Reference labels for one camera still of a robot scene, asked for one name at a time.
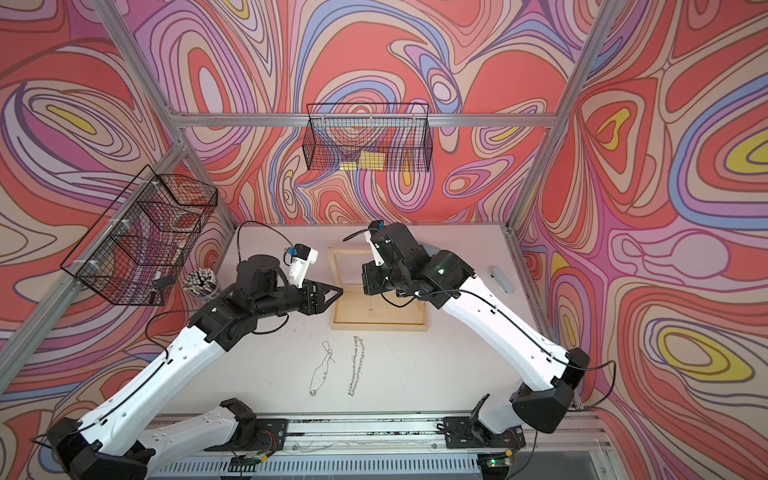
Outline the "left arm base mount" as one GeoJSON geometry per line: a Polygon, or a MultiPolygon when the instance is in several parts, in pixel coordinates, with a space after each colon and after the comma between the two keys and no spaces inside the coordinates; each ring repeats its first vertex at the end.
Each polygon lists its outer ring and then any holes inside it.
{"type": "Polygon", "coordinates": [[[283,449],[288,426],[287,419],[260,418],[237,398],[223,400],[219,406],[234,416],[236,429],[226,443],[208,447],[206,451],[254,451],[271,456],[274,452],[283,449]]]}

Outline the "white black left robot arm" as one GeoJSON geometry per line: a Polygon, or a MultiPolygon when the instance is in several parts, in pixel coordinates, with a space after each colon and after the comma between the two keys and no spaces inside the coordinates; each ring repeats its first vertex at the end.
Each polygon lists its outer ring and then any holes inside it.
{"type": "Polygon", "coordinates": [[[306,279],[310,264],[296,258],[285,273],[270,255],[239,262],[235,282],[195,312],[128,384],[81,418],[64,417],[48,429],[52,455],[64,472],[72,479],[146,479],[208,449],[274,448],[256,413],[236,398],[171,426],[149,425],[192,379],[253,334],[260,320],[322,314],[340,299],[342,288],[306,279]]]}

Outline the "wooden jewelry display stand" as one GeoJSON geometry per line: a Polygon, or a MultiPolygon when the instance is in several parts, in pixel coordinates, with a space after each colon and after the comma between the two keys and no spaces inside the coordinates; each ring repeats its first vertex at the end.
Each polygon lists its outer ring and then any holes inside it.
{"type": "Polygon", "coordinates": [[[428,328],[426,307],[420,303],[405,305],[392,292],[366,296],[363,292],[362,265],[373,256],[365,249],[328,248],[334,283],[344,293],[334,303],[331,328],[348,331],[425,332],[428,328]]]}

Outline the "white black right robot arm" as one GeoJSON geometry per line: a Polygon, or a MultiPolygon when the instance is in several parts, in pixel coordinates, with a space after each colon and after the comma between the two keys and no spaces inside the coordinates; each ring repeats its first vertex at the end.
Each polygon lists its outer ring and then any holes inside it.
{"type": "Polygon", "coordinates": [[[402,223],[373,221],[363,234],[373,259],[362,267],[367,296],[393,291],[431,304],[468,326],[520,377],[506,398],[487,397],[476,418],[500,435],[525,424],[554,433],[568,413],[590,364],[580,348],[565,349],[503,304],[459,255],[429,252],[402,223]]]}

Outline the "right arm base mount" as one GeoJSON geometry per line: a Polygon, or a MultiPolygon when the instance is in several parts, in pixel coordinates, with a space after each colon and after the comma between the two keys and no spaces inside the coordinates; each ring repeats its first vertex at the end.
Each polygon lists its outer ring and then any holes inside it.
{"type": "Polygon", "coordinates": [[[505,448],[515,453],[526,446],[521,427],[496,434],[480,422],[480,409],[489,397],[489,394],[484,395],[468,416],[448,416],[436,424],[437,431],[444,436],[448,449],[505,448]]]}

